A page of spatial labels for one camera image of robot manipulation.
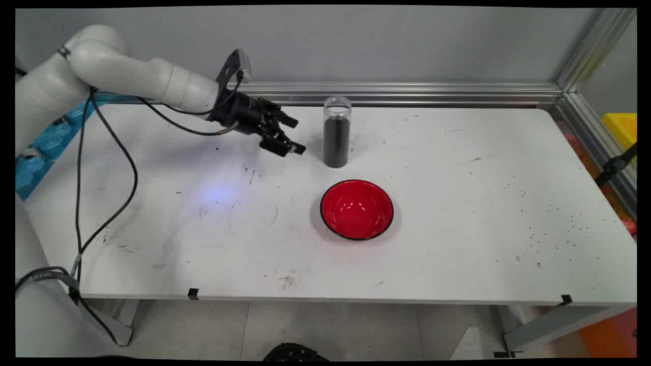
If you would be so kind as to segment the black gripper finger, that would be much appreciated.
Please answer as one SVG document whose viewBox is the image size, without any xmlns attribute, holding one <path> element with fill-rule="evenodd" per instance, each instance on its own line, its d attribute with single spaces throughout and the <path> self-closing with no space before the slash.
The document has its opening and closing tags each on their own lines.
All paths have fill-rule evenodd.
<svg viewBox="0 0 651 366">
<path fill-rule="evenodd" d="M 273 129 L 281 129 L 280 125 L 296 128 L 298 123 L 298 120 L 286 114 L 281 107 L 274 107 L 268 110 L 268 126 Z"/>
<path fill-rule="evenodd" d="M 260 127 L 262 137 L 259 146 L 275 155 L 285 157 L 289 154 L 302 155 L 306 146 L 289 139 L 279 127 Z"/>
</svg>

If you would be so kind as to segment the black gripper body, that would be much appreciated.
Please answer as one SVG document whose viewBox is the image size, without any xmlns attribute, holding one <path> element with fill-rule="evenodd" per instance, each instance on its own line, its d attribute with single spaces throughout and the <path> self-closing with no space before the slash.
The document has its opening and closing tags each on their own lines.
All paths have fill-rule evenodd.
<svg viewBox="0 0 651 366">
<path fill-rule="evenodd" d="M 277 136 L 282 132 L 277 113 L 281 107 L 264 98 L 253 98 L 239 91 L 224 91 L 215 102 L 209 121 L 244 135 Z"/>
</svg>

